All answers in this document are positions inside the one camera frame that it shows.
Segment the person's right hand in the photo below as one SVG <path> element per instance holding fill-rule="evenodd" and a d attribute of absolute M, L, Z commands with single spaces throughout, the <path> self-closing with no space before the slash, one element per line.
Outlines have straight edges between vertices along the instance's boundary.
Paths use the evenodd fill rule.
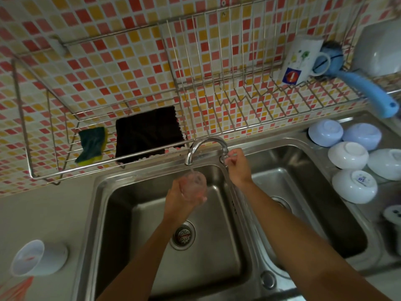
<path fill-rule="evenodd" d="M 229 178 L 236 187 L 243 190 L 253 183 L 251 170 L 244 154 L 244 166 L 242 168 L 228 168 Z"/>

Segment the person's left hand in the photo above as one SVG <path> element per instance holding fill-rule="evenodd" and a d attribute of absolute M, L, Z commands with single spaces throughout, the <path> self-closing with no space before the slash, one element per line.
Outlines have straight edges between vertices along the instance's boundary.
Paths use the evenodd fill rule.
<path fill-rule="evenodd" d="M 200 205 L 191 205 L 183 198 L 180 189 L 180 178 L 173 181 L 165 198 L 163 222 L 177 226 L 187 220 L 188 216 Z"/>

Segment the clear pinkish drinking glass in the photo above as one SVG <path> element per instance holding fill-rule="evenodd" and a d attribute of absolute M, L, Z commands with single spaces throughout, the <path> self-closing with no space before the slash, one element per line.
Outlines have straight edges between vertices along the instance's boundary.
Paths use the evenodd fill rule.
<path fill-rule="evenodd" d="M 180 189 L 187 201 L 207 199 L 207 180 L 199 171 L 189 171 L 180 178 Z"/>

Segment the person's right forearm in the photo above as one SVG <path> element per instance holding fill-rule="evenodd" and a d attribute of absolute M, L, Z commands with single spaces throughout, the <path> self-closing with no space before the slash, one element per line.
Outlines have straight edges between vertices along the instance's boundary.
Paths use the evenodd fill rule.
<path fill-rule="evenodd" d="M 233 182 L 250 203 L 274 253 L 306 301 L 391 301 L 252 179 Z"/>

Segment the person's left forearm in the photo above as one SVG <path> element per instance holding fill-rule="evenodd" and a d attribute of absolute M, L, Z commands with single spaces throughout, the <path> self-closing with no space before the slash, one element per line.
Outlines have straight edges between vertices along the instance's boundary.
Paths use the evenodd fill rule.
<path fill-rule="evenodd" d="M 148 301 L 167 244 L 191 212 L 184 209 L 165 214 L 151 237 L 96 301 Z"/>

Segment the round metal drain strainer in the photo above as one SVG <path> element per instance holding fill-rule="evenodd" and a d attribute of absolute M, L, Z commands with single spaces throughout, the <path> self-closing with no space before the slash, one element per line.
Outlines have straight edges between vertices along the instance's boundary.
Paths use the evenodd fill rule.
<path fill-rule="evenodd" d="M 292 213 L 292 208 L 291 208 L 290 204 L 287 201 L 285 201 L 283 198 L 281 198 L 281 197 L 272 197 L 272 199 L 275 202 L 277 202 L 278 204 L 280 204 L 282 207 L 287 209 L 290 213 Z"/>
<path fill-rule="evenodd" d="M 187 250 L 192 246 L 196 238 L 196 230 L 190 221 L 185 221 L 173 233 L 170 245 L 177 251 Z"/>

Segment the stainless steel double sink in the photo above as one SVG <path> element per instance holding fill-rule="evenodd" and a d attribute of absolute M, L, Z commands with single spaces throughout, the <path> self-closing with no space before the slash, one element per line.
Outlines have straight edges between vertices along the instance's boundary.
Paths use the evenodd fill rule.
<path fill-rule="evenodd" d="M 264 192 L 287 201 L 296 217 L 369 281 L 398 284 L 396 233 L 382 211 L 401 202 L 401 182 L 365 167 L 378 183 L 378 194 L 368 204 L 344 201 L 331 185 L 339 169 L 328 159 L 328 149 L 308 138 L 307 129 L 307 124 L 281 128 L 231 145 L 244 148 L 252 177 Z M 188 218 L 196 231 L 192 246 L 177 251 L 168 243 L 151 300 L 301 300 L 246 200 L 229 181 L 220 154 L 218 145 L 194 158 L 194 169 L 207 179 L 208 200 Z M 111 283 L 161 222 L 168 189 L 187 171 L 183 158 L 173 157 L 95 181 L 73 300 L 94 301 Z M 261 284 L 265 270 L 276 277 L 272 290 Z"/>

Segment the pale blue bowl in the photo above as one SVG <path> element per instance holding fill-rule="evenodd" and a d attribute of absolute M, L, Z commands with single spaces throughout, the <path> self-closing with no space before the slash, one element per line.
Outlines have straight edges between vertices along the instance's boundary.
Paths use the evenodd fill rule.
<path fill-rule="evenodd" d="M 308 136 L 316 145 L 321 147 L 332 147 L 341 142 L 343 138 L 343 127 L 334 120 L 320 120 L 308 128 Z"/>
<path fill-rule="evenodd" d="M 376 150 L 382 139 L 382 132 L 369 123 L 357 123 L 344 131 L 342 140 L 344 142 L 356 142 L 367 151 Z"/>

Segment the round metal sink cap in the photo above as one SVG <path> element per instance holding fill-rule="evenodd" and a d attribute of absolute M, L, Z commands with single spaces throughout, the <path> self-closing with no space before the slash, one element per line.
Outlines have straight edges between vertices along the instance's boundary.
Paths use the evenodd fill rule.
<path fill-rule="evenodd" d="M 272 290 L 277 285 L 276 277 L 274 273 L 272 273 L 271 271 L 268 270 L 263 271 L 260 275 L 260 279 L 263 288 L 266 290 Z"/>

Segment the white printed mug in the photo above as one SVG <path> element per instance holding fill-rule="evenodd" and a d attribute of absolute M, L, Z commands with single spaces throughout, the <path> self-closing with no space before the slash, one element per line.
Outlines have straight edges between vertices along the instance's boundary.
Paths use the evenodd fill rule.
<path fill-rule="evenodd" d="M 323 75 L 331 65 L 330 55 L 321 52 L 322 36 L 298 34 L 295 36 L 278 74 L 278 81 L 286 85 L 299 85 L 310 76 Z M 323 57 L 323 66 L 313 71 L 316 60 Z"/>

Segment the green and yellow sponge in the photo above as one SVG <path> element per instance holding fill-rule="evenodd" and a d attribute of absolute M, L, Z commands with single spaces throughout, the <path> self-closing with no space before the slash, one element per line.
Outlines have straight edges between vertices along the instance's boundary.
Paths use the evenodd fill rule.
<path fill-rule="evenodd" d="M 75 163 L 83 167 L 101 161 L 108 141 L 107 129 L 105 127 L 90 128 L 81 130 L 78 134 L 83 151 Z"/>

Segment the white plastic cup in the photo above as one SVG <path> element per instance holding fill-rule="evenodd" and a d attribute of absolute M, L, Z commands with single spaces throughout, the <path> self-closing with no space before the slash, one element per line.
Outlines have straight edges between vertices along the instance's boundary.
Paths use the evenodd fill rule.
<path fill-rule="evenodd" d="M 10 265 L 10 273 L 14 277 L 51 275 L 64 266 L 68 255 L 69 250 L 64 243 L 33 240 L 15 254 Z"/>

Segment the white dotted cup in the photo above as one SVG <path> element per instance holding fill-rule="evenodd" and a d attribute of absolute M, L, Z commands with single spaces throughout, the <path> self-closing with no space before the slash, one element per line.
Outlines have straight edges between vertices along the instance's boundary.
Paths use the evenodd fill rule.
<path fill-rule="evenodd" d="M 401 204 L 395 204 L 385 208 L 383 217 L 398 230 L 401 230 Z"/>

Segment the white plastic container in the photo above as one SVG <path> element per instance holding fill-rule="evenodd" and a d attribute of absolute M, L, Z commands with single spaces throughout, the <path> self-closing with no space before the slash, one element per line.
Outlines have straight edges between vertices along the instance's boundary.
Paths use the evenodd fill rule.
<path fill-rule="evenodd" d="M 401 18 L 364 27 L 350 70 L 378 77 L 401 71 Z"/>

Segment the orange plastic item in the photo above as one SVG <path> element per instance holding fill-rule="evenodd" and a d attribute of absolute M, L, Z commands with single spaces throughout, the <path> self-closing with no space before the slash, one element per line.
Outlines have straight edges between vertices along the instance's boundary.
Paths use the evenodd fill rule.
<path fill-rule="evenodd" d="M 34 277 L 28 277 L 15 285 L 11 285 L 14 278 L 0 283 L 0 301 L 25 301 L 25 297 L 31 287 Z"/>

